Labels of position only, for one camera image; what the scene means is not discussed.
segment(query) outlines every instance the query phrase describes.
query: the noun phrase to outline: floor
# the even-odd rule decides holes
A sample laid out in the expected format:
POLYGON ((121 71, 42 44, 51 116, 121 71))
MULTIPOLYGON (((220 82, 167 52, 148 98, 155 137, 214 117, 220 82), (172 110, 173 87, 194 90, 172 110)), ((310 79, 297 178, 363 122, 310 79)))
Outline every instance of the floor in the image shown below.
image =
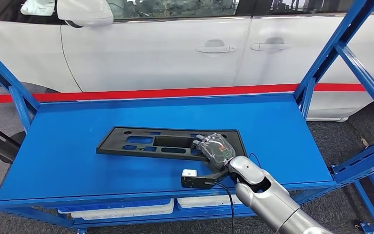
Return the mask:
MULTIPOLYGON (((29 87, 32 92, 44 92, 29 87)), ((364 149, 364 139, 374 143, 374 104, 351 116, 347 122, 309 122, 308 126, 328 164, 342 162, 364 149)), ((0 104, 0 130, 8 135, 22 130, 12 104, 0 104)), ((0 161, 0 183, 8 165, 0 161)), ((362 183, 374 202, 374 191, 367 179, 362 183)), ((353 219, 370 221, 370 215, 353 186, 347 186, 302 206, 319 223, 336 234, 362 233, 353 228, 353 219)), ((71 230, 0 213, 0 234, 72 234, 71 230)), ((92 228, 89 234, 185 234, 230 233, 230 219, 128 225, 92 228)), ((272 233, 257 217, 237 218, 236 234, 272 233)))

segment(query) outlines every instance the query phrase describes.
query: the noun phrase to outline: black cable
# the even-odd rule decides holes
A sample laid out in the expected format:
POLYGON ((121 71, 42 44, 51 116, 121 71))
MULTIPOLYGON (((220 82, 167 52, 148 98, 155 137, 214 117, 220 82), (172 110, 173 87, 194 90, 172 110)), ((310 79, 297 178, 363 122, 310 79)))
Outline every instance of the black cable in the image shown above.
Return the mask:
POLYGON ((251 153, 251 154, 249 155, 249 157, 251 157, 252 155, 256 158, 256 160, 257 160, 257 162, 258 162, 258 164, 259 164, 259 167, 262 168, 262 165, 260 164, 259 159, 257 158, 257 156, 256 156, 254 153, 251 153))
POLYGON ((228 194, 228 198, 230 198, 230 205, 231 205, 231 234, 234 234, 234 207, 233 207, 233 198, 231 197, 231 193, 226 186, 221 183, 214 182, 215 184, 219 185, 220 187, 224 188, 228 194))

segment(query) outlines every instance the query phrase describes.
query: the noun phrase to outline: red barrier line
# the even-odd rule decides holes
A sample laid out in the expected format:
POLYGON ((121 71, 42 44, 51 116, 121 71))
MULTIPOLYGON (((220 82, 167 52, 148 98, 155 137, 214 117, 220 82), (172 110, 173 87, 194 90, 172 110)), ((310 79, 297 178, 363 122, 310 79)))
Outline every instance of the red barrier line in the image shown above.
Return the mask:
MULTIPOLYGON (((186 96, 209 96, 209 95, 233 95, 291 92, 298 84, 268 84, 249 86, 227 86, 210 88, 186 88, 186 89, 158 89, 158 90, 126 90, 126 91, 103 91, 84 93, 48 93, 33 94, 38 101, 77 101, 77 100, 102 100, 102 99, 131 99, 131 98, 171 98, 186 96)), ((327 92, 364 92, 361 84, 349 83, 321 83, 315 86, 315 91, 327 92)), ((12 102, 10 95, 0 95, 0 103, 12 102)))

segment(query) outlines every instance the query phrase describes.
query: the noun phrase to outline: blue shelf surface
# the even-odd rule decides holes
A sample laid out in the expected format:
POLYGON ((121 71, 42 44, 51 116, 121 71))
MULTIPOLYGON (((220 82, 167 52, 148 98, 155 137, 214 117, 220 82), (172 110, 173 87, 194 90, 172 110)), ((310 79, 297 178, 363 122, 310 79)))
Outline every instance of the blue shelf surface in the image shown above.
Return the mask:
MULTIPOLYGON (((46 103, 7 173, 0 201, 225 194, 220 187, 181 187, 183 169, 211 173, 199 161, 97 154, 113 126, 237 129, 247 155, 254 153, 285 188, 335 184, 292 94, 46 103)), ((234 188, 230 178, 222 183, 234 188)))
MULTIPOLYGON (((234 208, 235 217, 256 216, 255 213, 248 207, 234 208)), ((84 220, 82 218, 74 219, 74 227, 104 227, 116 225, 130 225, 130 224, 145 224, 145 223, 161 223, 161 222, 174 222, 174 221, 187 221, 187 220, 202 220, 211 218, 227 218, 231 217, 231 209, 225 210, 202 210, 185 212, 181 211, 176 204, 171 214, 148 215, 139 217, 124 217, 124 218, 107 218, 96 220, 84 220)))

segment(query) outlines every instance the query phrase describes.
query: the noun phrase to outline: car body panel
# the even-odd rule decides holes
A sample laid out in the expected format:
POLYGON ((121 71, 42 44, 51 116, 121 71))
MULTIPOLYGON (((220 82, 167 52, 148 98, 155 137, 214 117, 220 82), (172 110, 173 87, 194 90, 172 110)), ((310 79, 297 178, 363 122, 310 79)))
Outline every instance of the car body panel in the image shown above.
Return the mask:
POLYGON ((249 24, 233 17, 61 29, 81 89, 110 91, 232 85, 249 24))
POLYGON ((0 21, 0 60, 21 82, 79 92, 64 58, 60 27, 0 21))
MULTIPOLYGON (((253 18, 234 85, 299 83, 343 17, 344 14, 253 18)), ((348 46, 374 77, 374 15, 369 16, 348 46)), ((320 82, 359 83, 340 57, 320 82)), ((372 101, 365 92, 314 92, 309 118, 348 117, 372 101)))

